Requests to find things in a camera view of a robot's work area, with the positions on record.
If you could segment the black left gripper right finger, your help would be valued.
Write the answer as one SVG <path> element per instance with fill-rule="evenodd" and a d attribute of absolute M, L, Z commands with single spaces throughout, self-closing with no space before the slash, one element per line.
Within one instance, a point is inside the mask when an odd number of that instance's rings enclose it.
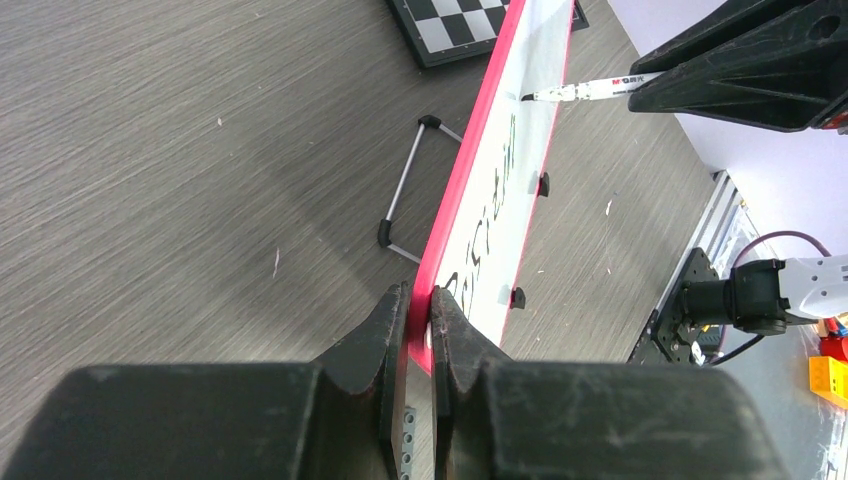
<path fill-rule="evenodd" d="M 785 479 L 728 374 L 671 365 L 519 361 L 430 301 L 438 479 Z"/>

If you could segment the white marker pen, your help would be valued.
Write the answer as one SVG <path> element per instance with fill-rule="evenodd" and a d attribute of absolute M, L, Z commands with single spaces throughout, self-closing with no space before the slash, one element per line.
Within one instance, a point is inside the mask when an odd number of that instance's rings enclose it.
<path fill-rule="evenodd" d="M 618 98 L 632 94 L 646 83 L 649 83 L 661 75 L 663 75 L 663 72 L 652 72 L 559 85 L 523 94 L 521 100 L 537 102 L 573 102 L 579 100 L 594 101 Z"/>

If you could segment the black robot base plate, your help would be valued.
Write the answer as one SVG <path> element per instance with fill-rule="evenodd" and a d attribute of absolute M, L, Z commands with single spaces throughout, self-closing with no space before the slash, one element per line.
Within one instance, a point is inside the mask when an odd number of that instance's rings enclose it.
<path fill-rule="evenodd" d="M 671 283 L 664 302 L 649 315 L 628 362 L 703 365 L 704 354 L 697 345 L 699 332 L 705 326 L 729 322 L 725 285 L 707 253 L 700 247 L 693 248 Z"/>

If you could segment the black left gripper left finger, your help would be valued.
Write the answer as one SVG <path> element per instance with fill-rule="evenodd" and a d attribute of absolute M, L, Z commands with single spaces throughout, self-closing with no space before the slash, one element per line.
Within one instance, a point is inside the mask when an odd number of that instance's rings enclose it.
<path fill-rule="evenodd" d="M 409 288 L 308 362 L 92 365 L 49 392 L 6 479 L 396 479 Z"/>

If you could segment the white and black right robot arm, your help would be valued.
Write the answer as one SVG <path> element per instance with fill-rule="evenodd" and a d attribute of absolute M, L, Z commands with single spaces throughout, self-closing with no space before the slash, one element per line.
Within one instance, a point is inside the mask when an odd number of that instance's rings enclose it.
<path fill-rule="evenodd" d="M 847 124 L 847 5 L 843 1 L 727 1 L 631 65 L 645 78 L 628 107 L 688 114 L 780 133 Z M 804 259 L 760 260 L 677 296 L 694 325 L 730 324 L 763 336 L 813 324 L 805 297 L 834 297 Z"/>

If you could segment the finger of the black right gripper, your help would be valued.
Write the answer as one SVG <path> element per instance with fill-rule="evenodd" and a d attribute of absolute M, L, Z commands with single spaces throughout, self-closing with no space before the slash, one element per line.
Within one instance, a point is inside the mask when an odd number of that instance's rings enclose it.
<path fill-rule="evenodd" d="M 801 0 L 725 1 L 702 20 L 641 56 L 629 73 L 668 71 L 801 6 Z"/>
<path fill-rule="evenodd" d="M 800 8 L 664 71 L 630 95 L 628 108 L 784 133 L 844 133 L 847 3 L 802 1 Z"/>

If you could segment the white board with pink frame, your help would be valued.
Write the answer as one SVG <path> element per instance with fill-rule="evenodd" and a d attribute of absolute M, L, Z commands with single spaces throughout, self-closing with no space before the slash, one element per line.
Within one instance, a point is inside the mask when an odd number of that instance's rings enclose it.
<path fill-rule="evenodd" d="M 435 289 L 448 290 L 494 344 L 526 304 L 518 276 L 535 203 L 550 183 L 558 106 L 522 97 L 563 83 L 574 10 L 572 1 L 514 1 L 506 13 L 411 290 L 408 353 L 425 373 Z"/>

